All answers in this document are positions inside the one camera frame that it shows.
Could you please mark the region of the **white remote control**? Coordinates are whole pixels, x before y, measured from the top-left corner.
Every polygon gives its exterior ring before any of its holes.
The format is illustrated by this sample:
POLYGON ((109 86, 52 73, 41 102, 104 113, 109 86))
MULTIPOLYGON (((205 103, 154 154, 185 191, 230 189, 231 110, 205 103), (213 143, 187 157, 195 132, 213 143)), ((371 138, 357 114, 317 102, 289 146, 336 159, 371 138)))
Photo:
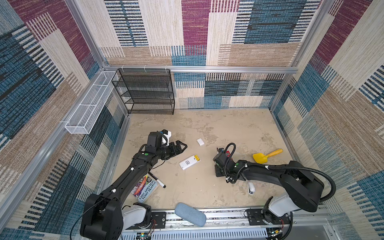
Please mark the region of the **white remote control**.
POLYGON ((179 163, 182 170, 186 170, 187 168, 197 164, 201 159, 198 155, 193 155, 191 157, 188 157, 187 159, 181 161, 179 163))

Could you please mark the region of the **white battery cover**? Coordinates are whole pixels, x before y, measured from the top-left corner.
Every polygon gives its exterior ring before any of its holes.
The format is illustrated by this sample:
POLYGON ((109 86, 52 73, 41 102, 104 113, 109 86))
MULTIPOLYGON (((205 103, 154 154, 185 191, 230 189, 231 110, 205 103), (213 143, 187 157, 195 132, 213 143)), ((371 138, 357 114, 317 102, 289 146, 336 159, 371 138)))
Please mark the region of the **white battery cover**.
POLYGON ((205 143, 204 141, 200 138, 200 139, 197 139, 197 142, 200 146, 203 146, 205 143))

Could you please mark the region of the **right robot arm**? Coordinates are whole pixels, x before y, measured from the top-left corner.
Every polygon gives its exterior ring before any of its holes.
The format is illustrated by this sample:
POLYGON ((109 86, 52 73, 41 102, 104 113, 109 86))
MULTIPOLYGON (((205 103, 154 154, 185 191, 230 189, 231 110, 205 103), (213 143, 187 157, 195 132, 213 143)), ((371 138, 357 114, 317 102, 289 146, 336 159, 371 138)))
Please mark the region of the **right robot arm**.
POLYGON ((327 174, 304 167, 297 161, 286 165, 265 165, 239 160, 234 162, 227 148, 218 149, 213 158, 215 174, 227 183, 260 181, 278 185, 286 191, 279 197, 270 197, 261 216, 266 224, 273 224, 287 213, 304 210, 314 213, 319 203, 329 200, 336 193, 336 183, 327 174))

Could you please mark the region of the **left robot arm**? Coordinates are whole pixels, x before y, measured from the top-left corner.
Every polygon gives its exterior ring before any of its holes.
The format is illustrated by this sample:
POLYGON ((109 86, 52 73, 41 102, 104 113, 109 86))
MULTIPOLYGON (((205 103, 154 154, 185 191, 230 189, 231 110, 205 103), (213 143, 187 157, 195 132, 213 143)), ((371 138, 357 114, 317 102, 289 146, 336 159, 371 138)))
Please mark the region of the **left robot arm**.
POLYGON ((182 154, 187 144, 170 142, 171 132, 151 132, 147 143, 133 156, 129 167, 100 194, 91 194, 85 202, 80 235, 90 240, 118 240, 122 232, 134 225, 149 227, 153 221, 149 205, 135 203, 124 207, 124 202, 139 181, 159 160, 167 161, 182 154))

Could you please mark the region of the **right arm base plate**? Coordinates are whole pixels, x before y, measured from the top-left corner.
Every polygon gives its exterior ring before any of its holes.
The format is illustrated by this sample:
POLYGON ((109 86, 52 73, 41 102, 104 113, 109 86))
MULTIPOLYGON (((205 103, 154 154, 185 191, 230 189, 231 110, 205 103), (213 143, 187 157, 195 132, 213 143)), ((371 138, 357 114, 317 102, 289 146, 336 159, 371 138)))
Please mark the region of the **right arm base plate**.
POLYGON ((248 219, 251 226, 288 226, 291 223, 289 214, 284 214, 282 217, 277 217, 273 215, 269 210, 264 213, 263 209, 247 209, 244 211, 244 216, 248 219))

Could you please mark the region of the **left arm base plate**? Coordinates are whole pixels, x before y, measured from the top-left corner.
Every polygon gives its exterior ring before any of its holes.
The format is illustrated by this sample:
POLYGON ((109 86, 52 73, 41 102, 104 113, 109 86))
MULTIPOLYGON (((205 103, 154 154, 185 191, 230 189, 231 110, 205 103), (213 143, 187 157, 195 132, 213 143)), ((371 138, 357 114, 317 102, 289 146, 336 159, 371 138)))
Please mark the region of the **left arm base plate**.
POLYGON ((150 214, 146 214, 140 226, 144 229, 164 229, 166 227, 166 217, 166 212, 151 212, 150 214))

